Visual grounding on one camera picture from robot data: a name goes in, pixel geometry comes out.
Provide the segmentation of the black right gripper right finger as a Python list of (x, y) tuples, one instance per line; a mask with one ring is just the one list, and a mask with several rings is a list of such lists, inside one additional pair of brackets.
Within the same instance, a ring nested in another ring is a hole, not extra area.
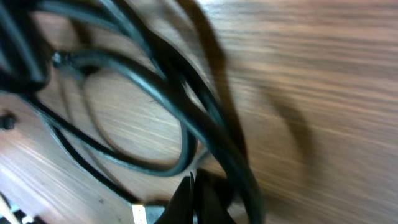
[(199, 224), (235, 224), (228, 207), (234, 190), (225, 177), (204, 169), (197, 170), (194, 185), (194, 208)]

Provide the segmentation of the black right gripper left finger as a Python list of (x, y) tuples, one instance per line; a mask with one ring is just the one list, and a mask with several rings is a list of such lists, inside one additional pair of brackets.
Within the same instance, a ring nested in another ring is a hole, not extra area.
[(194, 178), (184, 177), (155, 224), (192, 224), (193, 186)]

